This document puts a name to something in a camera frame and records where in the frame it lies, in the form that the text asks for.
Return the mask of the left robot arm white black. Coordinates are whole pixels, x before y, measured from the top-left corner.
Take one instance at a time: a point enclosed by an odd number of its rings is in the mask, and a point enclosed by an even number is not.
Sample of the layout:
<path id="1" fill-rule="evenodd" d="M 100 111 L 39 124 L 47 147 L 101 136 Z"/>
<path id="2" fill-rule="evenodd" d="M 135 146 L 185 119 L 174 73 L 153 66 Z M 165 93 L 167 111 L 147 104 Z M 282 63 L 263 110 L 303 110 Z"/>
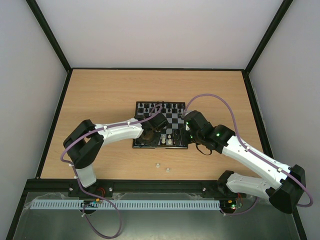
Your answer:
<path id="1" fill-rule="evenodd" d="M 87 119 L 64 140 L 60 160 L 68 163 L 82 187 L 88 188 L 97 181 L 93 162 L 103 146 L 126 139 L 137 139 L 155 148 L 161 139 L 161 130 L 168 124 L 162 113 L 149 117 L 136 115 L 111 124 L 94 124 Z"/>

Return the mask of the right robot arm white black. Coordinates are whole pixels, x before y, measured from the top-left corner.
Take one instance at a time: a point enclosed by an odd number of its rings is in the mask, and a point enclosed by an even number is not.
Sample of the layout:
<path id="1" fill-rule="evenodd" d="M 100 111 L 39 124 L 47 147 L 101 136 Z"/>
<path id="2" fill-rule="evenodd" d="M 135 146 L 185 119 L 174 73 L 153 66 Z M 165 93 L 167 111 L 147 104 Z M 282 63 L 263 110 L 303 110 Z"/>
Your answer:
<path id="1" fill-rule="evenodd" d="M 240 175 L 227 170 L 217 181 L 218 191 L 249 194 L 268 200 L 272 206 L 285 214 L 292 214 L 306 186 L 305 170 L 288 166 L 245 143 L 225 125 L 212 126 L 199 111 L 191 111 L 184 117 L 182 128 L 172 133 L 174 143 L 202 145 L 210 152 L 230 157 L 243 164 L 259 177 Z"/>

